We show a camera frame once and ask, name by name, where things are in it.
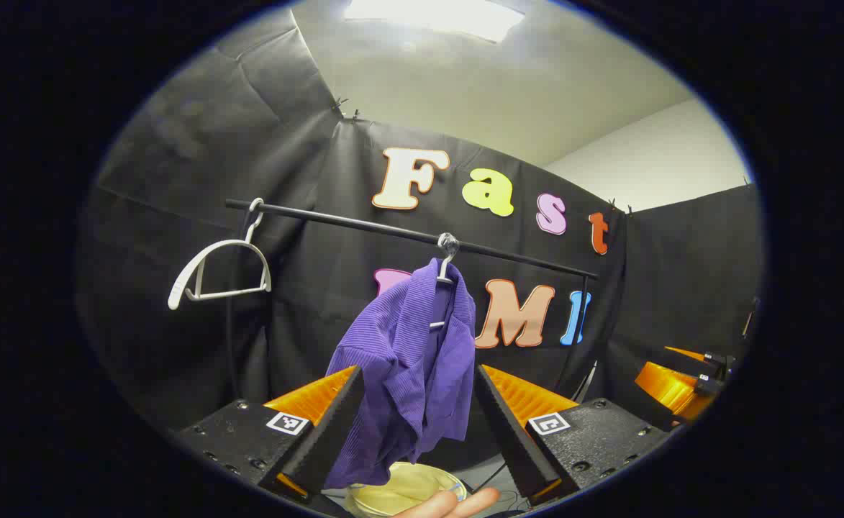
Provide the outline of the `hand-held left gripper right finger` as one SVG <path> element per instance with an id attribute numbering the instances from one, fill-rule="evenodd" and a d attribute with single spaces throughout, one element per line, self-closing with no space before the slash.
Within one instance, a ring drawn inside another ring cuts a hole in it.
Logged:
<path id="1" fill-rule="evenodd" d="M 609 399 L 580 404 L 484 364 L 474 393 L 518 491 L 534 506 L 612 478 L 668 439 Z"/>

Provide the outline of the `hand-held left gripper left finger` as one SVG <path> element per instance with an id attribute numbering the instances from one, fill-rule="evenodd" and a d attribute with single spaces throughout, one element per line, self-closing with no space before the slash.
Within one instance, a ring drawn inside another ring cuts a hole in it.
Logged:
<path id="1" fill-rule="evenodd" d="M 175 436 L 232 478 L 307 504 L 325 489 L 364 396 L 362 368 L 350 366 L 271 402 L 234 400 Z"/>

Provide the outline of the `cream laundry hamper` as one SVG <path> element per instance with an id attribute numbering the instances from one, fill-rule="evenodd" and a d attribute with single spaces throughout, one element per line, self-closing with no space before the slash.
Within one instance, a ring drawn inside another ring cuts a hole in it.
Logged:
<path id="1" fill-rule="evenodd" d="M 393 463 L 389 475 L 384 485 L 349 486 L 344 499 L 347 511 L 357 518 L 390 518 L 423 504 L 439 492 L 448 491 L 458 501 L 470 495 L 457 476 L 424 463 Z"/>

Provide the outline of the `purple ribbed knit garment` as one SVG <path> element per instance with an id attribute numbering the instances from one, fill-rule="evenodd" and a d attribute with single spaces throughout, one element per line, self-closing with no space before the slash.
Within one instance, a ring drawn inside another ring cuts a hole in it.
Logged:
<path id="1" fill-rule="evenodd" d="M 432 259 L 362 309 L 332 352 L 327 375 L 353 366 L 363 399 L 326 489 L 382 485 L 398 461 L 441 440 L 465 440 L 470 422 L 476 305 L 461 272 L 439 282 Z"/>

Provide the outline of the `white plastic clothes hanger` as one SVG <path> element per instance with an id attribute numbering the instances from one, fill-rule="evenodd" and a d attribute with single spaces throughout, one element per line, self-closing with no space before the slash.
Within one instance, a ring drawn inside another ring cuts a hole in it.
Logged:
<path id="1" fill-rule="evenodd" d="M 432 308 L 432 322 L 429 325 L 430 331 L 441 329 L 445 326 L 445 313 L 448 302 L 453 296 L 454 279 L 448 275 L 448 265 L 457 255 L 459 241 L 450 233 L 442 233 L 438 238 L 437 246 L 442 250 L 442 259 L 438 275 L 436 276 L 434 307 Z"/>
<path id="2" fill-rule="evenodd" d="M 266 256 L 261 252 L 260 248 L 254 246 L 252 243 L 252 236 L 254 231 L 260 226 L 263 221 L 263 213 L 256 210 L 259 204 L 263 203 L 263 198 L 257 197 L 252 200 L 248 206 L 248 215 L 256 214 L 256 219 L 248 224 L 246 234 L 243 239 L 228 239 L 218 240 L 211 245 L 200 250 L 194 258 L 191 259 L 179 272 L 173 285 L 171 292 L 169 292 L 166 305 L 169 309 L 175 311 L 183 299 L 189 301 L 210 301 L 210 299 L 228 299 L 233 297 L 240 297 L 252 293 L 269 293 L 273 290 L 273 279 L 271 279 L 271 269 Z M 261 263 L 260 281 L 257 286 L 253 288 L 231 289 L 231 291 L 219 291 L 204 293 L 202 286 L 204 285 L 204 271 L 206 268 L 207 259 L 213 255 L 217 250 L 227 248 L 252 250 L 258 256 Z"/>

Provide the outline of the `ceiling light panel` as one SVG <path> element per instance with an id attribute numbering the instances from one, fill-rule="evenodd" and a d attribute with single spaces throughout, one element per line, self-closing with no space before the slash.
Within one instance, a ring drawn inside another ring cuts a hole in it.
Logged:
<path id="1" fill-rule="evenodd" d="M 350 0 L 348 20 L 385 20 L 500 43 L 526 14 L 492 0 Z"/>

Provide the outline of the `black clothes rail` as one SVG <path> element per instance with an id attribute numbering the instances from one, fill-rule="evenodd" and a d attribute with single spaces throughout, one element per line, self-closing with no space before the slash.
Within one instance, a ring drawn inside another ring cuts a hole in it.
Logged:
<path id="1" fill-rule="evenodd" d="M 248 215 L 248 207 L 250 205 L 241 200 L 228 198 L 227 200 L 225 200 L 225 206 L 227 206 L 228 209 L 239 209 L 244 211 L 245 215 L 243 217 L 243 222 L 245 227 L 240 230 L 240 236 L 243 239 L 246 234 L 246 229 L 248 225 L 250 225 L 250 223 L 252 223 L 256 219 L 257 215 Z M 384 225 L 362 219 L 349 219 L 349 217 L 330 215 L 317 211 L 292 209 L 292 207 L 277 206 L 277 204 L 265 204 L 264 202 L 262 204 L 259 204 L 256 207 L 256 210 L 263 213 L 263 216 L 266 214 L 273 214 L 279 215 L 281 217 L 287 217 L 287 219 L 313 221 L 316 223 L 333 225 L 337 227 L 349 227 L 349 229 L 361 230 L 361 232 L 371 232 L 375 234 L 384 234 L 405 240 L 414 240 L 415 242 L 426 243 L 426 245 L 432 245 L 435 247 L 437 247 L 438 238 L 440 236 L 440 234 L 435 235 L 426 234 L 423 232 L 415 232 L 415 230 L 408 230 L 404 227 Z M 574 331 L 574 338 L 572 339 L 571 344 L 568 346 L 569 351 L 566 353 L 566 357 L 564 358 L 563 362 L 563 367 L 560 371 L 560 376 L 556 381 L 555 387 L 553 388 L 553 390 L 557 391 L 557 393 L 563 394 L 564 396 L 570 396 L 573 399 L 576 399 L 576 397 L 579 396 L 580 393 L 582 393 L 583 389 L 589 386 L 591 377 L 594 374 L 595 360 L 589 360 L 587 361 L 585 373 L 583 373 L 582 376 L 579 376 L 578 370 L 573 367 L 574 345 L 577 345 L 578 339 L 582 337 L 586 317 L 587 299 L 589 299 L 589 283 L 598 279 L 599 276 L 597 274 L 590 273 L 584 269 L 573 268 L 573 266 L 563 265 L 562 263 L 554 263 L 541 258 L 531 257 L 529 255 L 520 255 L 519 253 L 512 253 L 511 250 L 503 250 L 498 248 L 491 248 L 485 245 L 477 245 L 477 243 L 468 242 L 467 240 L 458 241 L 458 252 L 468 253 L 468 255 L 484 255 L 494 257 L 512 263 L 522 263 L 523 265 L 529 265 L 533 268 L 544 268 L 560 274 L 576 276 L 577 278 L 581 279 L 580 299 L 578 300 L 578 303 L 576 303 L 576 305 L 574 306 L 574 308 L 576 308 L 576 318 L 574 319 L 573 324 L 571 324 L 571 329 Z"/>

